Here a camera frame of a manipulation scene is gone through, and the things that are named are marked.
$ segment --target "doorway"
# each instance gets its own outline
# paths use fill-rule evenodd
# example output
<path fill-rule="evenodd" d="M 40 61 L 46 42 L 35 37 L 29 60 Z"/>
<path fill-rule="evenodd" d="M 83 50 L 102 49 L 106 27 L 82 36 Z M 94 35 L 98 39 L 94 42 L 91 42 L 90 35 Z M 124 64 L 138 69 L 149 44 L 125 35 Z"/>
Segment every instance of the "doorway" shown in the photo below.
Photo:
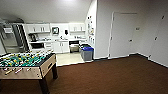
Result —
<path fill-rule="evenodd" d="M 137 13 L 113 13 L 109 58 L 128 56 Z"/>

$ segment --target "trash can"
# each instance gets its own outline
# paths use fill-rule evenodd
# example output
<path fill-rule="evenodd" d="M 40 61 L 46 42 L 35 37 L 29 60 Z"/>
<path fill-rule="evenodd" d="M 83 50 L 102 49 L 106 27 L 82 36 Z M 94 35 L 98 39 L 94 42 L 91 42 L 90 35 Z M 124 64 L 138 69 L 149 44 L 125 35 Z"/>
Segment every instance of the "trash can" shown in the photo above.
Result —
<path fill-rule="evenodd" d="M 82 44 L 82 45 L 79 45 L 79 52 L 82 51 L 82 48 L 83 48 L 83 47 L 91 47 L 91 46 L 88 45 L 88 44 Z"/>
<path fill-rule="evenodd" d="M 92 47 L 83 47 L 81 50 L 81 57 L 83 61 L 92 61 L 93 51 L 94 49 Z"/>

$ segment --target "ceiling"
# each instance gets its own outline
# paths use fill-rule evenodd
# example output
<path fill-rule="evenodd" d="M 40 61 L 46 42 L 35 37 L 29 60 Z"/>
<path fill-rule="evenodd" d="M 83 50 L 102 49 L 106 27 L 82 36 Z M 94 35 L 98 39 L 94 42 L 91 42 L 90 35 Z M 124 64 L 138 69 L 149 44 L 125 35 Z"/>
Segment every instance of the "ceiling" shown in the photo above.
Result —
<path fill-rule="evenodd" d="M 91 0 L 0 0 L 0 18 L 26 23 L 84 22 Z"/>

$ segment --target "refrigerator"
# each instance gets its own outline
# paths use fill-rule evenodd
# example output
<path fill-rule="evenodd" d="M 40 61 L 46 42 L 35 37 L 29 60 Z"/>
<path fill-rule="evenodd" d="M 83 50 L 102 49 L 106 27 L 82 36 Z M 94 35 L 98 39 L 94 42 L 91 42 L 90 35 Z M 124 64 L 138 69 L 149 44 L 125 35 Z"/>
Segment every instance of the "refrigerator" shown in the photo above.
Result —
<path fill-rule="evenodd" d="M 22 25 L 0 24 L 0 39 L 6 53 L 22 53 L 29 50 Z"/>

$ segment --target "floor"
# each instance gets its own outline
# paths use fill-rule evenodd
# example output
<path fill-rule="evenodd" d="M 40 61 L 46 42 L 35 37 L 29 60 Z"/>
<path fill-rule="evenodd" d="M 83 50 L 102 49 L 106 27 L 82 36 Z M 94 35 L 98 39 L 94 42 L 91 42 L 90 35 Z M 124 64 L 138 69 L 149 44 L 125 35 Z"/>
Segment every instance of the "floor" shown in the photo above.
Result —
<path fill-rule="evenodd" d="M 79 52 L 57 54 L 56 59 L 57 59 L 57 66 L 84 63 Z"/>
<path fill-rule="evenodd" d="M 168 94 L 168 68 L 140 56 L 60 66 L 57 73 L 56 80 L 51 70 L 46 75 L 50 94 Z M 1 83 L 0 94 L 42 94 L 38 80 Z"/>

